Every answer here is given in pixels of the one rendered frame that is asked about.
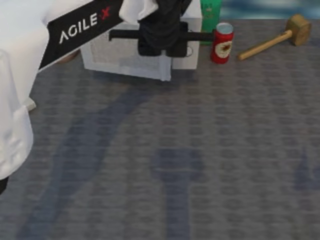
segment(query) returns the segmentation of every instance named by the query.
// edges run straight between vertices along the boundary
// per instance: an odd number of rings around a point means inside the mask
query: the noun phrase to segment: red can
[[[212,62],[216,64],[228,62],[233,38],[234,27],[230,23],[221,22],[216,26],[211,51]]]

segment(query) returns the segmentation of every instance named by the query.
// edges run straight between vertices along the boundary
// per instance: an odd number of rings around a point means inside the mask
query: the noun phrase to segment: brown object
[[[239,53],[237,58],[239,60],[247,59],[287,39],[290,39],[295,46],[300,46],[308,41],[310,32],[311,23],[301,14],[295,14],[287,21],[285,32]]]
[[[70,61],[72,61],[73,59],[76,58],[76,56],[78,56],[78,54],[80,53],[80,50],[75,51],[74,53],[71,53],[67,56],[65,56],[64,58],[62,58],[60,61],[58,61],[58,64],[66,64]]]

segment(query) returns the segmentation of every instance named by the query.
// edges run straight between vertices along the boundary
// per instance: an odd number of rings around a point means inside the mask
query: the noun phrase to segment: wooden mallet
[[[264,41],[239,53],[237,58],[239,60],[247,59],[287,39],[291,39],[291,42],[295,46],[300,46],[308,41],[310,32],[311,23],[307,21],[301,14],[295,14],[287,21],[285,32],[271,40]]]

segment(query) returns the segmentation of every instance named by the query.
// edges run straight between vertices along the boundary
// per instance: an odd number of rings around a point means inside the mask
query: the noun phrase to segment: green bottle
[[[202,32],[211,33],[220,21],[222,0],[201,0]]]

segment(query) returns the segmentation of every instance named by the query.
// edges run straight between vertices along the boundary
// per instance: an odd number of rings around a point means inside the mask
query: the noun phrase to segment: red x logo
[[[102,20],[105,20],[106,18],[108,18],[110,16],[110,7],[106,7],[105,9],[102,9],[102,15],[100,15]]]

